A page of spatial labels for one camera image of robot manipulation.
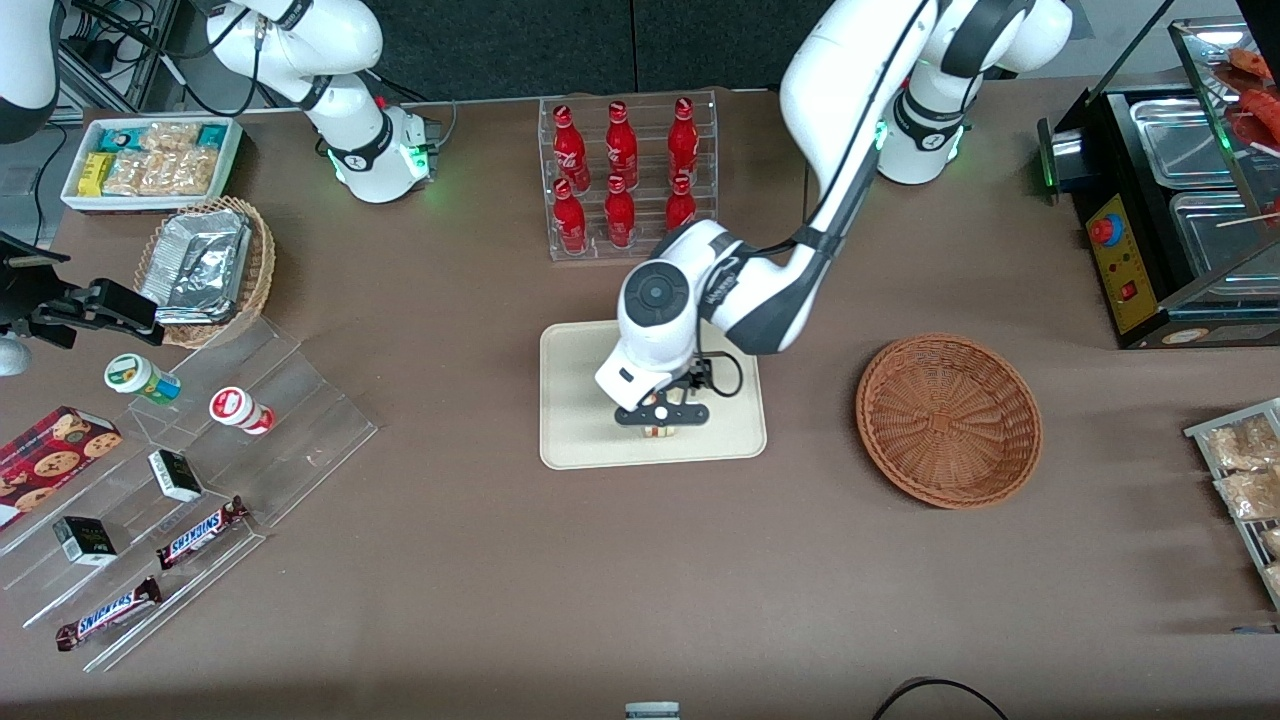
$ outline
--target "acrylic bottle rack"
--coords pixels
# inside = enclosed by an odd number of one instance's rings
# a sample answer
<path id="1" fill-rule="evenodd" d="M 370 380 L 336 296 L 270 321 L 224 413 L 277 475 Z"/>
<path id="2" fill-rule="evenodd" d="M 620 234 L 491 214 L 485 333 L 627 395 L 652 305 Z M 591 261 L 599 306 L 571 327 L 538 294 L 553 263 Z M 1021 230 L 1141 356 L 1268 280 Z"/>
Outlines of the acrylic bottle rack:
<path id="1" fill-rule="evenodd" d="M 667 133 L 675 120 L 676 100 L 680 97 L 694 101 L 694 123 L 698 126 L 698 177 L 690 192 L 698 204 L 695 218 L 716 219 L 719 200 L 719 128 L 714 92 L 547 97 L 539 101 L 538 147 L 552 260 L 645 259 L 667 234 L 667 199 L 671 196 Z M 626 249 L 614 247 L 609 242 L 604 219 L 604 199 L 609 195 L 609 159 L 604 133 L 609 127 L 609 102 L 614 100 L 627 104 L 627 119 L 636 132 L 640 149 L 640 184 L 631 191 L 636 205 L 636 232 L 631 246 Z M 552 211 L 556 205 L 552 183 L 561 177 L 556 164 L 556 120 L 552 117 L 557 105 L 567 105 L 572 110 L 573 124 L 586 143 L 586 164 L 591 172 L 591 186 L 577 197 L 586 211 L 586 251 L 579 255 L 564 251 Z"/>

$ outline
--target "aluminum foil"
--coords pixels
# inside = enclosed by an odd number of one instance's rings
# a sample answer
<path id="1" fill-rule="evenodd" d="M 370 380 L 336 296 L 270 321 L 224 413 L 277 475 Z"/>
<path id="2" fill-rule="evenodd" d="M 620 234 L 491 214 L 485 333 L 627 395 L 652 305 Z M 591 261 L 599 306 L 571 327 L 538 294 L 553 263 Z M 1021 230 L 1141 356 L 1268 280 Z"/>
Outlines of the aluminum foil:
<path id="1" fill-rule="evenodd" d="M 142 282 L 159 305 L 156 322 L 219 324 L 236 314 L 252 224 L 236 210 L 177 215 L 165 222 Z"/>

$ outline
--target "round wicker basket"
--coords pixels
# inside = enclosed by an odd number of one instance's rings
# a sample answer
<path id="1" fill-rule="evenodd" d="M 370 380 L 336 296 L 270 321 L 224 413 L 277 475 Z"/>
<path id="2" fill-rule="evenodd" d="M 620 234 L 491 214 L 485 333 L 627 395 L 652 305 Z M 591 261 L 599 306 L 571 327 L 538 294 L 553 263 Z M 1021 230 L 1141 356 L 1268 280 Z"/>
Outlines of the round wicker basket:
<path id="1" fill-rule="evenodd" d="M 1027 383 L 1002 357 L 959 336 L 887 346 L 863 373 L 855 410 L 876 465 L 940 507 L 1007 500 L 1039 462 L 1043 432 Z"/>
<path id="2" fill-rule="evenodd" d="M 248 202 L 236 197 L 219 197 L 198 205 L 191 205 L 178 210 L 174 215 L 212 213 L 215 210 L 237 210 L 244 214 L 253 224 L 253 236 L 250 240 L 248 259 L 244 261 L 244 274 L 241 279 L 239 297 L 236 301 L 236 315 L 221 325 L 165 325 L 164 343 L 177 345 L 191 350 L 197 350 L 207 345 L 215 336 L 218 343 L 233 340 L 253 319 L 262 313 L 266 297 L 271 292 L 271 273 L 275 270 L 275 241 L 271 238 L 271 228 L 266 227 L 262 215 Z M 157 227 L 151 233 L 151 242 L 142 251 L 142 261 L 133 274 L 133 290 L 142 290 L 142 278 L 151 265 L 151 252 L 155 251 L 156 240 L 160 237 Z"/>

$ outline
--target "brown table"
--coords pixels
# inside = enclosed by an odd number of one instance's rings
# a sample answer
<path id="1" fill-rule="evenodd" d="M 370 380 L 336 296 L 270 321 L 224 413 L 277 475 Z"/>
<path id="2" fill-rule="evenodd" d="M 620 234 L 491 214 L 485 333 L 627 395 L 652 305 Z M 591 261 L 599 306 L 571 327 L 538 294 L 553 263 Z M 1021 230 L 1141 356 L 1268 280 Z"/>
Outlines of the brown table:
<path id="1" fill-rule="evenodd" d="M 1180 429 L 1280 395 L 1280 352 L 1115 350 L 1070 208 L 1033 195 L 1036 119 L 1079 87 L 991 83 L 940 181 L 878 182 L 805 334 L 760 360 L 760 457 L 570 473 L 538 457 L 538 338 L 612 316 L 626 268 L 548 260 L 536 102 L 465 105 L 439 181 L 388 206 L 334 182 L 301 115 L 244 118 L 230 190 L 279 243 L 268 315 L 383 430 L 118 670 L 0 605 L 0 715 L 856 719 L 942 675 L 1014 717 L 1274 717 L 1280 638 L 1225 634 L 1267 601 Z M 776 99 L 721 97 L 722 220 L 782 240 L 804 167 Z M 155 224 L 68 213 L 64 277 L 132 277 Z M 927 331 L 1039 400 L 1043 460 L 1002 506 L 925 507 L 856 439 L 861 368 Z M 136 347 L 36 346 L 0 436 L 123 410 L 100 373 Z"/>

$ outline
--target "snickers bar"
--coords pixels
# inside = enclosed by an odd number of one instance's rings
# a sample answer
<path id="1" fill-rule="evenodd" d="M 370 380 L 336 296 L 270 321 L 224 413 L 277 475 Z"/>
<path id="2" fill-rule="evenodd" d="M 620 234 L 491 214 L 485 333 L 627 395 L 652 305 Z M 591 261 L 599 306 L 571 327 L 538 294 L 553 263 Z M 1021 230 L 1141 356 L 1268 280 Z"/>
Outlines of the snickers bar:
<path id="1" fill-rule="evenodd" d="M 142 580 L 141 585 L 99 607 L 92 615 L 81 618 L 78 623 L 68 623 L 58 628 L 58 651 L 76 650 L 79 643 L 84 642 L 84 638 L 142 610 L 160 605 L 161 600 L 156 579 L 147 578 Z"/>
<path id="2" fill-rule="evenodd" d="M 241 518 L 248 515 L 248 509 L 241 502 L 239 496 L 223 505 L 198 525 L 182 533 L 178 539 L 156 551 L 160 557 L 160 569 L 168 570 L 196 553 L 197 550 L 209 544 L 214 538 L 227 532 Z"/>

